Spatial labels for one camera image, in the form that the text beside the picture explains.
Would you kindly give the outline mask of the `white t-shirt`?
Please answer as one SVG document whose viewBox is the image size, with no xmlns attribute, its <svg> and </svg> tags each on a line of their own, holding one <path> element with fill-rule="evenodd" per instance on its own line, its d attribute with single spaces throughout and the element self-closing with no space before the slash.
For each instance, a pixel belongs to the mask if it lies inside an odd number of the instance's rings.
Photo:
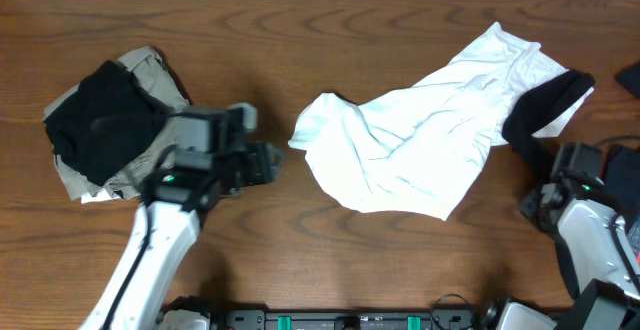
<svg viewBox="0 0 640 330">
<path fill-rule="evenodd" d="M 415 85 L 357 105 L 319 95 L 299 115 L 290 146 L 304 152 L 321 189 L 362 213 L 449 217 L 527 91 L 571 70 L 536 42 L 491 25 L 443 68 Z M 558 136 L 593 92 L 533 136 Z"/>
</svg>

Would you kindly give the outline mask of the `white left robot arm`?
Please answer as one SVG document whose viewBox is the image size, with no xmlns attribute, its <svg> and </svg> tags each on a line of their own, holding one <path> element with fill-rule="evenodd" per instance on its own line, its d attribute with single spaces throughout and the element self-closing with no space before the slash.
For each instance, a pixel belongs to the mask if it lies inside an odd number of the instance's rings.
<svg viewBox="0 0 640 330">
<path fill-rule="evenodd" d="M 282 161 L 282 152 L 266 142 L 163 150 L 140 184 L 141 203 L 120 261 L 81 327 L 153 328 L 209 213 L 245 187 L 273 182 Z"/>
</svg>

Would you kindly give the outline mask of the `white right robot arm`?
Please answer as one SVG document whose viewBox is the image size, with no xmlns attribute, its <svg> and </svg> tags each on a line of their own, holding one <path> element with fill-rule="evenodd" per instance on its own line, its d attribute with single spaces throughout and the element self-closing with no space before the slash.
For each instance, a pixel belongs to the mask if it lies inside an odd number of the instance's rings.
<svg viewBox="0 0 640 330">
<path fill-rule="evenodd" d="M 554 327 L 639 330 L 639 264 L 619 204 L 604 185 L 584 172 L 554 171 L 521 212 L 553 239 L 574 299 Z"/>
</svg>

